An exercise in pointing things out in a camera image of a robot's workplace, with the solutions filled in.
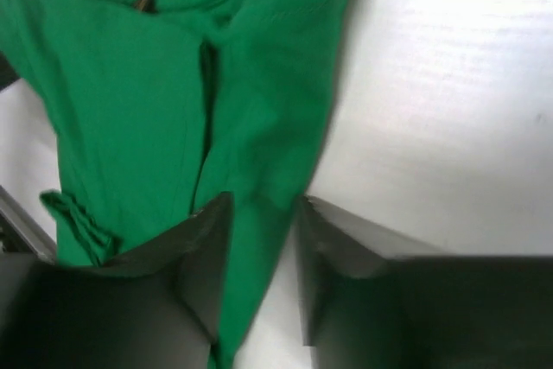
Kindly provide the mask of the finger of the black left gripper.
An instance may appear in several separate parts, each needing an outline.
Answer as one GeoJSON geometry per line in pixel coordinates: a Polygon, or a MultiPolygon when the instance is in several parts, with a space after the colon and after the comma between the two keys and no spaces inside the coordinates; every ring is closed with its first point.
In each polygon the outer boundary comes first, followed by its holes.
{"type": "Polygon", "coordinates": [[[3,53],[0,53],[0,91],[12,86],[20,79],[15,69],[8,62],[3,53]]]}

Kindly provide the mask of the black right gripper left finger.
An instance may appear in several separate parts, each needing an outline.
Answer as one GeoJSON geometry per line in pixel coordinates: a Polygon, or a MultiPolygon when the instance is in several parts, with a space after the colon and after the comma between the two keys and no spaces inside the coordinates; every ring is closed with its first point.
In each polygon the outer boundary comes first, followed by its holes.
{"type": "Polygon", "coordinates": [[[219,337],[233,203],[99,267],[1,253],[4,368],[205,368],[219,337]]]}

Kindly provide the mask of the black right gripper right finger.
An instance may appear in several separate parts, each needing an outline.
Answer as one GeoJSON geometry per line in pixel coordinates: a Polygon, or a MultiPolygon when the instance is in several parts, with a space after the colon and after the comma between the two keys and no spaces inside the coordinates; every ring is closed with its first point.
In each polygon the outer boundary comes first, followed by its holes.
{"type": "Polygon", "coordinates": [[[455,255],[304,196],[303,339],[317,368],[549,368],[552,259],[455,255]]]}

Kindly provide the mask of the green t shirt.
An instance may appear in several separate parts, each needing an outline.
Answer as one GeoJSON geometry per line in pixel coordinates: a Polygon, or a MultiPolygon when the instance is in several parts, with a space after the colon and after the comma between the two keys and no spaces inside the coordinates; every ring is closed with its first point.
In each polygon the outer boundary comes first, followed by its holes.
{"type": "Polygon", "coordinates": [[[57,258],[100,266],[217,194],[235,202],[219,338],[234,363],[308,186],[349,0],[1,0],[1,53],[41,97],[57,258]]]}

